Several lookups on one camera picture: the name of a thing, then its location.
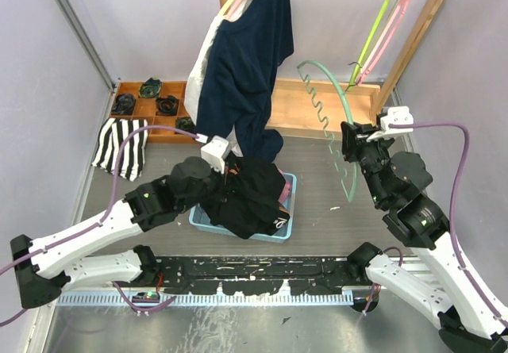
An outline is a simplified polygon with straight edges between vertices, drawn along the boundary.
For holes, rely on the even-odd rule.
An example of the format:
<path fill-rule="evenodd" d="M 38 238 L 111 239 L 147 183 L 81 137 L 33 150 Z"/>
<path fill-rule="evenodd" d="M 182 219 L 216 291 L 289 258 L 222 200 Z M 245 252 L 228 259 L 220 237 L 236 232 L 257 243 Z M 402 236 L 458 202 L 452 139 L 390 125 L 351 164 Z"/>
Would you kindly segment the black printed t shirt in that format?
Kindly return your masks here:
<path fill-rule="evenodd" d="M 291 220 L 277 199 L 263 196 L 245 200 L 241 216 L 237 236 L 245 240 L 254 234 L 272 236 Z"/>

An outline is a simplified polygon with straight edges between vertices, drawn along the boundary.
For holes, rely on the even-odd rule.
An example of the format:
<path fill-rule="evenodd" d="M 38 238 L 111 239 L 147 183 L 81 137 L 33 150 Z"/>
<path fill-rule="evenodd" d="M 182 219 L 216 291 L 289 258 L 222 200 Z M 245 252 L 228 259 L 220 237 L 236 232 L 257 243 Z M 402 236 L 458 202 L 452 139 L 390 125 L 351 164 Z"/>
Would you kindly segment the brown wooden compartment tray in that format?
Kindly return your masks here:
<path fill-rule="evenodd" d="M 149 125 L 162 125 L 186 132 L 194 132 L 194 125 L 185 109 L 185 81 L 163 81 L 157 97 L 146 98 L 140 95 L 144 82 L 120 82 L 114 94 L 109 117 L 131 121 L 145 119 Z M 113 111 L 117 98 L 123 94 L 132 95 L 135 99 L 133 108 L 124 113 Z"/>

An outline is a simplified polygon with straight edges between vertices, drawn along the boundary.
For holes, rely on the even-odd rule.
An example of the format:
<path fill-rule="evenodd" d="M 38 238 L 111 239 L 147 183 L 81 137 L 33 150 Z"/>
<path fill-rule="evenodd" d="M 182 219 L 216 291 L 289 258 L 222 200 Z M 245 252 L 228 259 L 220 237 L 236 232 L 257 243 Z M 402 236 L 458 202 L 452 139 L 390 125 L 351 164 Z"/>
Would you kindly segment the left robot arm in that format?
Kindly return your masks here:
<path fill-rule="evenodd" d="M 171 223 L 209 198 L 222 181 L 217 168 L 191 156 L 94 217 L 50 236 L 13 238 L 10 250 L 22 308 L 35 309 L 66 291 L 109 282 L 151 286 L 160 265 L 150 247 L 137 245 L 114 255 L 96 252 Z"/>

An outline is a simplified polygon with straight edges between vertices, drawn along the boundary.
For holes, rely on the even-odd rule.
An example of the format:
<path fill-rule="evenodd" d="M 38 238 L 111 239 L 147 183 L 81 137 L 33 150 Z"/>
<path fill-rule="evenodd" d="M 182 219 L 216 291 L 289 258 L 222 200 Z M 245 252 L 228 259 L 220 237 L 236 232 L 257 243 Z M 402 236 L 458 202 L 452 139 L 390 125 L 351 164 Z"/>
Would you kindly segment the navy blue t shirt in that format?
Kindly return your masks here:
<path fill-rule="evenodd" d="M 253 0 L 236 21 L 217 31 L 198 100 L 196 129 L 234 134 L 244 156 L 268 162 L 283 137 L 266 125 L 278 67 L 294 53 L 291 0 Z"/>

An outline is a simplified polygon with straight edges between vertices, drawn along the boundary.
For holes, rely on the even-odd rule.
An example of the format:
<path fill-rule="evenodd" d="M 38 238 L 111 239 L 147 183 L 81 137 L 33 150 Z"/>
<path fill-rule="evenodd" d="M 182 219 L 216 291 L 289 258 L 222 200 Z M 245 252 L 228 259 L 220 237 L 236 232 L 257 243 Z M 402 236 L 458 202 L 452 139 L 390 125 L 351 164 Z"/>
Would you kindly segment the light blue plastic basket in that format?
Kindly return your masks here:
<path fill-rule="evenodd" d="M 255 233 L 249 238 L 250 240 L 259 240 L 264 242 L 281 244 L 291 237 L 293 228 L 294 204 L 298 180 L 295 175 L 289 172 L 284 172 L 284 174 L 286 176 L 287 181 L 291 184 L 291 193 L 287 198 L 287 200 L 283 203 L 283 207 L 290 214 L 290 220 L 284 226 L 278 228 L 273 235 Z M 199 231 L 210 232 L 213 234 L 237 238 L 237 236 L 234 233 L 230 232 L 227 228 L 223 227 L 222 225 L 212 225 L 210 223 L 209 217 L 200 207 L 200 205 L 196 205 L 190 210 L 188 221 Z"/>

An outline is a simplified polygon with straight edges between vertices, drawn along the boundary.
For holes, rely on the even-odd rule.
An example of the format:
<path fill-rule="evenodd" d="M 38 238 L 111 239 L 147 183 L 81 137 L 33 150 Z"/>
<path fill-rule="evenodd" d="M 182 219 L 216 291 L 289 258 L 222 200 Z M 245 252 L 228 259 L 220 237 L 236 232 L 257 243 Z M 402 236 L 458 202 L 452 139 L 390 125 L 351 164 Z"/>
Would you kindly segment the wooden clothes rack frame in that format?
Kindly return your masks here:
<path fill-rule="evenodd" d="M 326 81 L 312 80 L 308 75 L 301 79 L 277 80 L 267 128 L 282 136 L 339 140 L 343 121 L 375 124 L 444 1 L 426 1 L 381 86 L 360 84 L 347 88 L 345 82 L 338 82 L 324 66 L 313 60 L 304 64 L 324 72 Z"/>

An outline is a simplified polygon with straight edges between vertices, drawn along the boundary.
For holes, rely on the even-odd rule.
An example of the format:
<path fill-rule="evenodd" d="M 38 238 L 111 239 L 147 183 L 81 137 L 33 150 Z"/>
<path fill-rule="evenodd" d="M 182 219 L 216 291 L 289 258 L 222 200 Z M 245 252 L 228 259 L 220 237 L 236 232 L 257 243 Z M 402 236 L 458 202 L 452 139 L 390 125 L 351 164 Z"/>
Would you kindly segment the pink t shirt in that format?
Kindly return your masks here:
<path fill-rule="evenodd" d="M 283 189 L 279 195 L 279 203 L 282 205 L 287 200 L 287 198 L 291 193 L 291 184 L 287 181 L 283 171 L 279 170 L 279 173 L 283 176 L 283 179 L 285 180 Z"/>

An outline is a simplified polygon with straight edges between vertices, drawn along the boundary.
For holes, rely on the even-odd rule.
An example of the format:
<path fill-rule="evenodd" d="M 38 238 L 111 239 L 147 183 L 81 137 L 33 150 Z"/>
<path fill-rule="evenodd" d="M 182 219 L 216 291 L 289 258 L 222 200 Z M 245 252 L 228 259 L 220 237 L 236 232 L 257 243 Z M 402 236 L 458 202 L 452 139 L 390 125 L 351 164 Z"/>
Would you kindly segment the dark rolled item in tray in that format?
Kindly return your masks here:
<path fill-rule="evenodd" d="M 140 98 L 158 98 L 162 90 L 163 83 L 159 79 L 150 78 L 140 85 L 138 90 Z"/>
<path fill-rule="evenodd" d="M 179 99 L 173 95 L 156 99 L 157 114 L 160 116 L 176 116 L 179 108 Z"/>
<path fill-rule="evenodd" d="M 136 98 L 129 93 L 118 95 L 112 105 L 110 113 L 112 115 L 132 115 L 136 105 Z"/>
<path fill-rule="evenodd" d="M 175 127 L 184 132 L 196 133 L 196 126 L 190 117 L 178 117 L 175 121 Z"/>

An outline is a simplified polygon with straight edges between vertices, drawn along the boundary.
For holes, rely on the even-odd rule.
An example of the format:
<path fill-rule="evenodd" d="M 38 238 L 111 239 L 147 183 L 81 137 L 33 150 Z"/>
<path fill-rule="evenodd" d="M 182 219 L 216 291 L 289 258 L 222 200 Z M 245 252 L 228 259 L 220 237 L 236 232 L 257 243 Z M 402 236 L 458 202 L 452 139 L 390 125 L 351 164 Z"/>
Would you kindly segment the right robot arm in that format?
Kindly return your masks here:
<path fill-rule="evenodd" d="M 390 154 L 393 130 L 413 125 L 341 123 L 342 154 L 358 163 L 374 207 L 384 212 L 388 231 L 428 267 L 433 287 L 393 262 L 371 243 L 348 258 L 348 275 L 391 291 L 423 315 L 453 352 L 505 352 L 507 307 L 492 293 L 460 247 L 455 214 L 444 213 L 425 193 L 433 181 L 421 156 Z"/>

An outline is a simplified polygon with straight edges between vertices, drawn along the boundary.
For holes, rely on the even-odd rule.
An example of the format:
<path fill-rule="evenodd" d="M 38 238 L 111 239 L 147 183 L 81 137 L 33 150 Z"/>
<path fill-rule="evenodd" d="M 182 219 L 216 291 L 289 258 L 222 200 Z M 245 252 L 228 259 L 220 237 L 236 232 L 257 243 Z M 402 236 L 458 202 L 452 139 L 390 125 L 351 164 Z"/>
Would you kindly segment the black white striped cloth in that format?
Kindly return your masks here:
<path fill-rule="evenodd" d="M 91 165 L 113 174 L 119 152 L 118 175 L 130 182 L 141 176 L 145 165 L 145 147 L 148 141 L 148 130 L 137 133 L 121 148 L 127 136 L 141 127 L 147 126 L 146 119 L 107 119 L 98 134 L 98 142 Z"/>

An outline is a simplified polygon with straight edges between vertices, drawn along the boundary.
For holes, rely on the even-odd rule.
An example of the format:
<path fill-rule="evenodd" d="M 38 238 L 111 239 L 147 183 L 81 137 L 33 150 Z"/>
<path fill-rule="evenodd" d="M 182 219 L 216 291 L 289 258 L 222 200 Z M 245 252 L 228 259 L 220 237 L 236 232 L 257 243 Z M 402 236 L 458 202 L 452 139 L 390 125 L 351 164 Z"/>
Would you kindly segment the mint green hanger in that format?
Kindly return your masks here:
<path fill-rule="evenodd" d="M 356 191 L 358 187 L 358 174 L 359 174 L 359 166 L 357 163 L 354 163 L 352 166 L 352 170 L 349 171 L 344 165 L 343 165 L 343 155 L 342 152 L 340 152 L 337 148 L 337 142 L 338 137 L 336 135 L 336 132 L 332 131 L 330 126 L 330 119 L 329 117 L 324 113 L 324 103 L 322 101 L 317 100 L 317 88 L 316 86 L 311 82 L 312 79 L 310 75 L 304 74 L 302 72 L 302 69 L 306 65 L 311 65 L 319 69 L 322 73 L 325 74 L 325 77 L 330 81 L 332 84 L 333 89 L 336 91 L 340 103 L 342 105 L 342 109 L 344 111 L 344 115 L 346 118 L 346 122 L 353 123 L 352 118 L 352 111 L 350 109 L 348 99 L 346 98 L 346 95 L 344 93 L 344 90 L 341 88 L 339 82 L 335 78 L 335 76 L 329 71 L 328 68 L 326 68 L 324 65 L 319 63 L 318 61 L 307 59 L 302 61 L 297 66 L 298 74 L 304 83 L 304 87 L 306 89 L 307 94 L 310 96 L 311 104 L 317 111 L 317 118 L 319 120 L 319 123 L 321 124 L 321 130 L 322 134 L 325 137 L 325 139 L 328 141 L 328 148 L 329 148 L 329 154 L 333 157 L 333 165 L 335 168 L 335 171 L 339 175 L 339 179 L 341 181 L 342 190 L 344 191 L 344 195 L 349 203 L 352 203 L 354 201 L 354 198 L 356 196 Z"/>

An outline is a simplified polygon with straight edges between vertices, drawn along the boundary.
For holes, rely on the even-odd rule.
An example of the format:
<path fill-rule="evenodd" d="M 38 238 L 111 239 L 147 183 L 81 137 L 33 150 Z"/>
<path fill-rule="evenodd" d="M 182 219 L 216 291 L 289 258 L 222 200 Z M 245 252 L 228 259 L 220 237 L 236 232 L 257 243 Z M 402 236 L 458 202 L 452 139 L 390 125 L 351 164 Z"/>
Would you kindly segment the white t shirt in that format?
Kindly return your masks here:
<path fill-rule="evenodd" d="M 227 139 L 231 152 L 242 157 L 244 154 L 235 131 L 233 105 L 238 99 L 238 90 L 234 87 L 231 74 L 221 65 L 214 47 L 217 32 L 224 21 L 224 15 L 217 15 L 210 24 L 187 78 L 184 107 L 196 132 Z"/>

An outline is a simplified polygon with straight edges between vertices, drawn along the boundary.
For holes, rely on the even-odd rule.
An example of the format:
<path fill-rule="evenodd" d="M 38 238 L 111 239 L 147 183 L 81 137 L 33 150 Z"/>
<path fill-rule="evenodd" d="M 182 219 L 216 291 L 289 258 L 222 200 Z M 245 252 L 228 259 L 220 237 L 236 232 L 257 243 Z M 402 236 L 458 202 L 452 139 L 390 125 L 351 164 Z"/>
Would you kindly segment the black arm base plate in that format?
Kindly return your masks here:
<path fill-rule="evenodd" d="M 348 286 L 371 286 L 365 277 L 354 277 L 348 261 L 336 257 L 299 256 L 160 256 L 159 270 L 149 282 L 123 288 L 154 287 L 165 294 L 259 296 L 277 294 L 284 285 L 290 295 L 341 294 Z"/>

